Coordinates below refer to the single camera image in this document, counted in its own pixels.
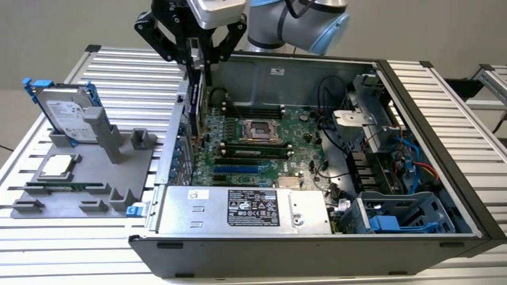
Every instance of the capacitor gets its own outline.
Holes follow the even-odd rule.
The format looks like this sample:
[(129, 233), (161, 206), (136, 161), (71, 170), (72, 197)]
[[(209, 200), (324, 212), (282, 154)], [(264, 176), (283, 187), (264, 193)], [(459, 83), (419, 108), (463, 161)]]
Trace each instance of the capacitor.
[(308, 116), (307, 115), (300, 115), (299, 116), (299, 120), (302, 121), (302, 122), (308, 122)]

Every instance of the blue latch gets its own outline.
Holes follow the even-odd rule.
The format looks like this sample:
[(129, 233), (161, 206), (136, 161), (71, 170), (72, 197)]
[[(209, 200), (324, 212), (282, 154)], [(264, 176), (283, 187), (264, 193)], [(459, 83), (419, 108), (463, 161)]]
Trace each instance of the blue latch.
[(128, 206), (125, 211), (127, 218), (141, 218), (143, 217), (143, 207)]
[(33, 82), (32, 86), (39, 88), (49, 88), (52, 85), (55, 85), (52, 80), (43, 80), (39, 79)]
[(434, 233), (438, 232), (438, 223), (431, 222), (416, 227), (400, 227), (395, 216), (375, 216), (370, 219), (371, 229), (376, 233)]

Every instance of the red cable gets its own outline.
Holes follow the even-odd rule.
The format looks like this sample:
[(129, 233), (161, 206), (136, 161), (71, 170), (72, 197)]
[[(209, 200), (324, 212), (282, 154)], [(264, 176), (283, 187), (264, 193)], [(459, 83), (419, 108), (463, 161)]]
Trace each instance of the red cable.
[(362, 147), (362, 151), (364, 151), (366, 149), (366, 145), (368, 144), (368, 141), (374, 138), (374, 136), (376, 136), (380, 132), (383, 132), (383, 129), (380, 131), (378, 131), (375, 134), (371, 135), (370, 138), (367, 138), (364, 144), (363, 144), (363, 147)]
[(420, 165), (420, 166), (424, 166), (427, 169), (430, 169), (430, 171), (431, 171), (432, 173), (435, 173), (435, 179), (438, 180), (438, 173), (436, 173), (436, 170), (435, 170), (430, 165), (427, 165), (427, 164), (423, 163), (423, 162), (415, 162), (415, 161), (414, 161), (414, 164)]

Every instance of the warning label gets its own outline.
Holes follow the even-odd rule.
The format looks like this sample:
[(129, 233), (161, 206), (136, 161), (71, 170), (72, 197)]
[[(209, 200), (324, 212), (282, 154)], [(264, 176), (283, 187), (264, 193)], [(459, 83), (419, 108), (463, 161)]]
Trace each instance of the warning label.
[(243, 227), (279, 227), (276, 191), (229, 190), (227, 223)]

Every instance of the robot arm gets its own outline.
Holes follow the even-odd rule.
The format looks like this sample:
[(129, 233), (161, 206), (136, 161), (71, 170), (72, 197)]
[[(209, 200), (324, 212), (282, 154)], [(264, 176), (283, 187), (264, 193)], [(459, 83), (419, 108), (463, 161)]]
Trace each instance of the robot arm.
[[(180, 67), (187, 69), (189, 81), (197, 80), (199, 69), (204, 69), (208, 84), (211, 84), (211, 65), (228, 60), (247, 29), (247, 19), (240, 13), (244, 2), (243, 6), (233, 6), (236, 13), (233, 17), (229, 17), (229, 12), (220, 9), (209, 10), (217, 8), (209, 6), (215, 2), (217, 1), (199, 0), (200, 5), (197, 2), (192, 2), (196, 8), (191, 9), (185, 0), (153, 0), (151, 12), (141, 13), (135, 24), (137, 33), (163, 59), (176, 61)], [(175, 36), (176, 43), (161, 32), (159, 23)], [(215, 46), (212, 34), (220, 24), (227, 24), (228, 35)], [(200, 51), (199, 61), (193, 60), (193, 48)]]
[[(187, 69), (195, 83), (204, 69), (212, 84), (211, 65), (227, 61), (247, 30), (245, 0), (153, 0), (151, 12), (141, 13), (135, 29), (165, 61)], [(251, 0), (245, 50), (276, 52), (286, 43), (323, 55), (342, 38), (350, 15), (344, 0)], [(175, 36), (172, 42), (159, 22)], [(217, 46), (212, 34), (227, 26)], [(199, 51), (199, 60), (192, 55)]]

